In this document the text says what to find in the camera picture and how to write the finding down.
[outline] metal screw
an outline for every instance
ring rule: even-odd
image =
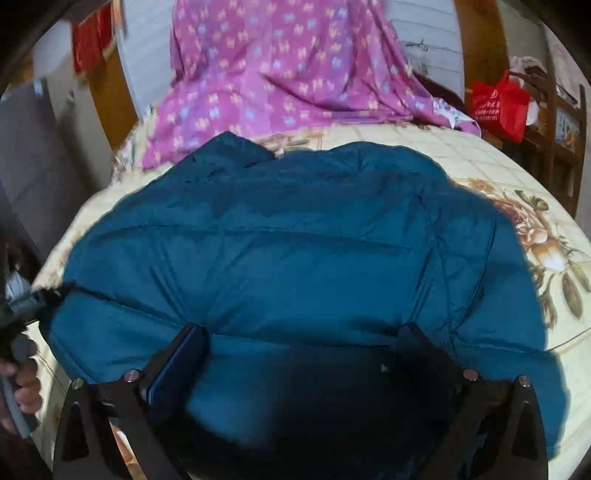
[[[464,375],[464,378],[470,382],[478,380],[478,372],[473,368],[465,368],[462,375]]]
[[[519,376],[519,383],[522,387],[530,388],[531,387],[531,380],[527,378],[525,375]]]
[[[85,382],[84,382],[84,378],[76,378],[73,382],[72,382],[72,388],[74,390],[78,390],[79,388],[82,388],[84,386]]]
[[[123,380],[128,383],[135,382],[139,378],[139,370],[131,369],[125,373]]]

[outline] gray handle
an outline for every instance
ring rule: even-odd
[[[11,343],[12,356],[19,363],[23,363],[29,358],[29,341],[26,336],[19,335]],[[0,390],[4,394],[4,401],[8,407],[8,411],[12,416],[18,434],[21,438],[26,439],[31,436],[31,433],[39,426],[39,422],[35,415],[23,413],[19,407],[14,392],[20,388],[14,377],[2,376],[0,383]]]

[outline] bed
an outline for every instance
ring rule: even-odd
[[[35,286],[60,283],[72,246],[123,197],[164,174],[171,164],[144,171],[139,159],[153,130],[150,110],[115,157],[111,185],[79,211],[39,273]],[[530,263],[547,328],[547,349],[560,358],[570,410],[563,437],[550,461],[550,478],[567,479],[591,444],[591,242],[570,215],[540,183],[511,159],[475,135],[447,128],[418,127],[409,122],[383,125],[333,125],[253,139],[275,152],[280,161],[293,149],[328,150],[354,141],[402,145],[438,162],[460,187],[490,198],[513,220]],[[45,403],[34,440],[51,464],[56,428],[70,379],[55,360],[36,325],[30,336],[39,344],[38,363]]]

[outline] red shopping bag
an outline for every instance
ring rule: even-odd
[[[505,72],[496,86],[474,82],[470,114],[485,130],[503,140],[521,143],[530,94]]]

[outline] pink blanket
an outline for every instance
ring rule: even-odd
[[[379,0],[177,0],[170,53],[176,79],[144,168],[225,130],[252,138],[414,118],[454,127],[412,74]]]

